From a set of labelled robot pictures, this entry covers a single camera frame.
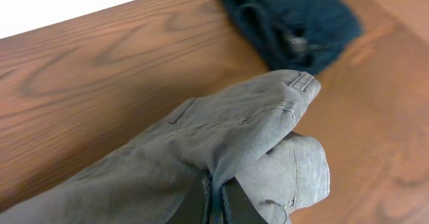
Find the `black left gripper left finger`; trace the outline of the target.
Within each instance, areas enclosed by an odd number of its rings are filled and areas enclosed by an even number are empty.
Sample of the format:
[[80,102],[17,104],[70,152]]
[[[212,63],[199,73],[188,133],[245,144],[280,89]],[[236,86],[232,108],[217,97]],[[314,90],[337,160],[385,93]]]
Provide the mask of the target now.
[[211,175],[203,170],[167,224],[208,224],[210,211]]

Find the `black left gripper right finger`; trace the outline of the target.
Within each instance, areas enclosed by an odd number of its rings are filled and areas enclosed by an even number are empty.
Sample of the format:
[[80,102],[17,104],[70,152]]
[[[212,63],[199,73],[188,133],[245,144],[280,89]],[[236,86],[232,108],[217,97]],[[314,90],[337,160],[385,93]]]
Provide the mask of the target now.
[[267,224],[236,178],[222,186],[222,214],[226,224]]

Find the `grey shorts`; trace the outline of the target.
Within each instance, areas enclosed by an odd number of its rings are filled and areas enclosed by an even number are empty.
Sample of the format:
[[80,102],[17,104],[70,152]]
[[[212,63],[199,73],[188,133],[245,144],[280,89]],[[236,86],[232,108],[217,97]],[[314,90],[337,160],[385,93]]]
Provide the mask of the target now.
[[191,98],[124,146],[1,214],[2,223],[167,223],[199,173],[211,175],[209,223],[224,223],[222,186],[236,178],[267,223],[325,199],[320,142],[295,126],[320,83],[277,70]]

